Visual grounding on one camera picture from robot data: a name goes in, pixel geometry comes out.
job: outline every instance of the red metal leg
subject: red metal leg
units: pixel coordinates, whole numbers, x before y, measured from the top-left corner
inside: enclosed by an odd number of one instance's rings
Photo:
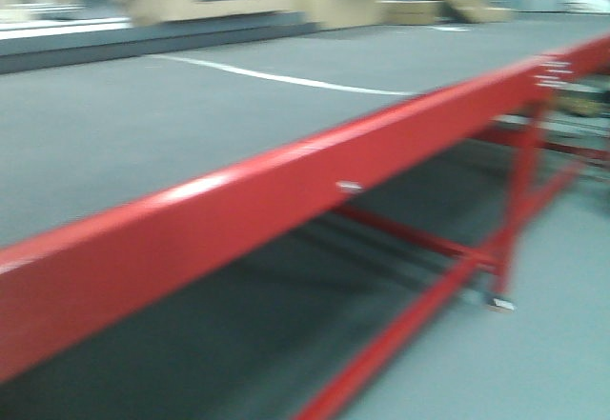
[[[606,172],[610,174],[610,128],[608,128],[608,136],[606,137],[606,152],[604,158],[601,160]]]
[[[539,147],[543,142],[542,121],[547,110],[546,103],[536,103],[531,109],[530,122],[519,133],[518,150],[513,166],[508,196],[508,205],[505,216],[505,233],[498,247],[498,266],[492,287],[493,305],[508,289],[510,281],[510,267],[513,261],[513,252],[517,243],[522,223],[520,215],[527,207],[530,188],[534,182],[539,160]]]

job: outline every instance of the metal bolt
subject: metal bolt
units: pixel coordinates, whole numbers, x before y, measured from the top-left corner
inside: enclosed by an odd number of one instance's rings
[[[364,187],[358,184],[358,182],[342,180],[340,182],[337,182],[336,185],[342,192],[347,194],[361,194],[362,192],[364,192]]]

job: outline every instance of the white line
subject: white line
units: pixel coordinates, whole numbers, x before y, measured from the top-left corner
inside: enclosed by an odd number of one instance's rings
[[[430,29],[437,31],[470,31],[464,27],[430,27]]]
[[[72,34],[76,32],[124,30],[128,23],[106,23],[100,25],[77,25],[68,27],[35,28],[31,30],[0,30],[0,40],[23,39],[26,37],[53,36],[55,34]]]
[[[310,79],[299,79],[298,77],[290,77],[287,75],[275,75],[268,74],[267,72],[259,72],[257,70],[244,70],[231,65],[223,65],[222,63],[214,63],[212,61],[205,60],[194,60],[192,58],[184,58],[181,56],[170,56],[170,55],[147,55],[150,58],[157,58],[162,60],[180,61],[182,63],[190,63],[192,65],[204,66],[206,68],[212,68],[214,70],[224,70],[233,74],[248,75],[250,77],[257,77],[265,80],[275,80],[276,82],[283,82],[285,84],[302,85],[304,87],[315,87],[317,89],[326,90],[338,90],[348,91],[351,93],[367,93],[367,94],[384,94],[393,96],[413,96],[414,93],[406,91],[386,91],[386,90],[374,90],[374,89],[362,89],[360,87],[346,87],[343,85],[330,84],[328,82],[320,82],[318,80]]]

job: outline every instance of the gray platform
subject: gray platform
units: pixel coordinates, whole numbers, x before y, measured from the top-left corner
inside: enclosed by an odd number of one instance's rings
[[[610,30],[587,15],[466,28],[370,27],[170,56],[418,93]],[[0,76],[0,246],[399,99],[147,56]]]

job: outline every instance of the metal foot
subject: metal foot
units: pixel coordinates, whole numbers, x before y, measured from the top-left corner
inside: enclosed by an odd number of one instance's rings
[[[514,312],[517,310],[515,303],[496,294],[490,294],[487,298],[487,308],[489,310],[493,310],[494,312],[503,313]]]

